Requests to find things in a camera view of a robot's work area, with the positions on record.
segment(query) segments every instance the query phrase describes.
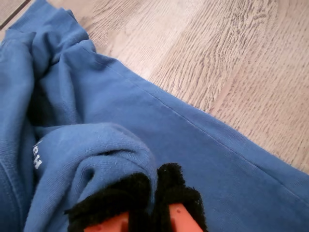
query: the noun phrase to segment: wood grain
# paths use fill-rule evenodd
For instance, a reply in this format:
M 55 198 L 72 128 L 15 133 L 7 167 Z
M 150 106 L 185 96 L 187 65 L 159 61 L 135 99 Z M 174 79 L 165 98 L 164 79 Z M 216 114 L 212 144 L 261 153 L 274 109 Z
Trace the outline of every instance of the wood grain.
M 309 1 L 50 2 L 98 52 L 309 173 Z
M 2 29 L 29 0 L 1 0 L 0 3 L 0 29 Z

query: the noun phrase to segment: black fuzzy fabric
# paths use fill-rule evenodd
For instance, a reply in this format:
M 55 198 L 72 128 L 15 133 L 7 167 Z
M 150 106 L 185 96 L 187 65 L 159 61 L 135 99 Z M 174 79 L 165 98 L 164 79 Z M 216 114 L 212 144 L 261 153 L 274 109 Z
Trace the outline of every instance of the black fuzzy fabric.
M 169 205 L 182 203 L 202 231 L 207 232 L 204 209 L 198 191 L 185 186 L 181 167 L 168 163 L 158 170 L 155 206 L 149 216 L 145 208 L 150 197 L 150 182 L 142 173 L 132 174 L 87 197 L 66 210 L 68 232 L 83 232 L 123 212 L 129 212 L 129 232 L 172 232 Z
M 149 202 L 150 191 L 149 179 L 142 173 L 123 178 L 66 210 L 68 232 L 83 232 L 88 226 L 100 224 L 126 211 L 129 211 L 129 231 L 145 231 L 149 216 L 144 209 Z
M 169 205 L 182 203 L 202 231 L 207 232 L 201 196 L 195 189 L 185 186 L 181 167 L 176 163 L 168 163 L 161 166 L 157 172 L 158 186 L 151 231 L 172 232 Z

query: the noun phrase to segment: orange object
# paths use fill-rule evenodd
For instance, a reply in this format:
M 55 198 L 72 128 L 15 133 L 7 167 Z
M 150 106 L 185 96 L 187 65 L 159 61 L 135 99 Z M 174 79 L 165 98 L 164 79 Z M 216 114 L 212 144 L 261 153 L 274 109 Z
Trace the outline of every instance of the orange object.
M 128 232 L 129 212 L 122 213 L 101 224 L 90 226 L 84 232 Z
M 183 204 L 170 204 L 169 215 L 173 232 L 203 232 Z
M 169 205 L 173 232 L 203 232 L 183 204 Z M 87 227 L 84 232 L 128 232 L 129 212 L 122 213 L 101 224 Z

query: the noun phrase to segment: orange plastic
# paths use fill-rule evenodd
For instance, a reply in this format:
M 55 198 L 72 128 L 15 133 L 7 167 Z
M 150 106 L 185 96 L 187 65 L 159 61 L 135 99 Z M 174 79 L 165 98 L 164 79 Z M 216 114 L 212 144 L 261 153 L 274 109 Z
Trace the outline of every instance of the orange plastic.
M 183 204 L 170 204 L 169 215 L 173 232 L 203 232 Z M 87 227 L 84 232 L 128 232 L 129 213 L 115 216 L 99 225 Z
M 183 204 L 169 205 L 173 232 L 203 232 Z
M 87 227 L 84 232 L 128 232 L 129 213 L 125 212 L 101 224 Z

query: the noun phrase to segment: blue sweatshirt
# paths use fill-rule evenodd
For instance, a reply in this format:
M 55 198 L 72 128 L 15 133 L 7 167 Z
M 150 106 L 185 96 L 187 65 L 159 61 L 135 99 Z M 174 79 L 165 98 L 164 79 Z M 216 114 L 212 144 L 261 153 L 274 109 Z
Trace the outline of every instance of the blue sweatshirt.
M 176 162 L 210 232 L 308 232 L 307 174 L 97 54 L 43 0 L 1 44 L 0 122 L 2 231 L 65 231 L 64 209 L 134 172 L 154 191 L 155 167 Z

